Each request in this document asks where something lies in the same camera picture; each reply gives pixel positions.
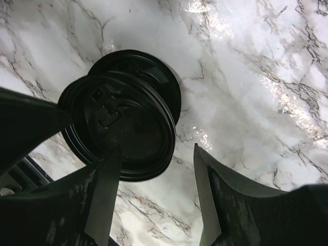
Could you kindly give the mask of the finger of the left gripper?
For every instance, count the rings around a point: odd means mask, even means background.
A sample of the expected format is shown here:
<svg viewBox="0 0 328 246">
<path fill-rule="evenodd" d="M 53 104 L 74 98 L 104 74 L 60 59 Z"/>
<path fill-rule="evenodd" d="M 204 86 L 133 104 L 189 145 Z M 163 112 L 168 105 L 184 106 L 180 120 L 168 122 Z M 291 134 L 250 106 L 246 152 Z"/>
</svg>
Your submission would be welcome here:
<svg viewBox="0 0 328 246">
<path fill-rule="evenodd" d="M 1 174 L 70 124 L 57 104 L 1 88 Z"/>
</svg>

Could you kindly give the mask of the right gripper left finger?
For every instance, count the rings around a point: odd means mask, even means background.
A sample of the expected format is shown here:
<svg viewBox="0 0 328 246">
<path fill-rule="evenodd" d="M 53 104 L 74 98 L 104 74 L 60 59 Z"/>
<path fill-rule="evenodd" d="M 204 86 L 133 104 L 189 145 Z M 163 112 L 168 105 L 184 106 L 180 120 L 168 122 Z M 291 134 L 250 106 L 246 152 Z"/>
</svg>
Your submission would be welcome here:
<svg viewBox="0 0 328 246">
<path fill-rule="evenodd" d="M 1 245 L 116 245 L 120 149 L 29 193 L 1 197 Z"/>
</svg>

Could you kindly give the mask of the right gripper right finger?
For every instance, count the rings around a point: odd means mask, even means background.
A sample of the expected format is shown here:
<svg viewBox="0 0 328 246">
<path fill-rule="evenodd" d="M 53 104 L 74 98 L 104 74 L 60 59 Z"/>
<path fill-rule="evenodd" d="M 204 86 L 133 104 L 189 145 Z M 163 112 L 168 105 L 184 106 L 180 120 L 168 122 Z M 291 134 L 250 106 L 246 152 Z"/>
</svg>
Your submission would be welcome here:
<svg viewBox="0 0 328 246">
<path fill-rule="evenodd" d="M 327 185 L 286 192 L 228 168 L 200 146 L 193 164 L 201 245 L 327 245 Z"/>
</svg>

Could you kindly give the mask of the single black plastic lid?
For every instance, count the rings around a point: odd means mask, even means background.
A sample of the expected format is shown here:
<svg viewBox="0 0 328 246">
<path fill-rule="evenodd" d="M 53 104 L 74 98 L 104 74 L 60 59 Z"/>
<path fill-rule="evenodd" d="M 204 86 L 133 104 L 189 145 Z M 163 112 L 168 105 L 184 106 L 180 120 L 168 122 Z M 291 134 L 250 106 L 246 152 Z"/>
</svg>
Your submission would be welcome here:
<svg viewBox="0 0 328 246">
<path fill-rule="evenodd" d="M 122 181 L 146 181 L 169 166 L 176 143 L 174 118 L 145 81 L 122 72 L 87 75 L 69 84 L 58 105 L 72 113 L 62 131 L 72 152 L 89 165 L 116 149 Z"/>
</svg>

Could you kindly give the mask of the black plastic lid stack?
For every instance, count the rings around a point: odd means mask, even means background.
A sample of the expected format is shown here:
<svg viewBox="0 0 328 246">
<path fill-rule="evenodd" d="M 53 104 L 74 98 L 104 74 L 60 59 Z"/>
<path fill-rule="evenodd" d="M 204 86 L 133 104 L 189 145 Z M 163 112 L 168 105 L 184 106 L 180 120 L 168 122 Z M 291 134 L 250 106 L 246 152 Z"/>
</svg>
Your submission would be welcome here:
<svg viewBox="0 0 328 246">
<path fill-rule="evenodd" d="M 159 58 L 138 50 L 120 50 L 99 59 L 89 70 L 89 75 L 110 71 L 126 72 L 148 83 L 165 101 L 178 123 L 181 113 L 180 76 Z"/>
</svg>

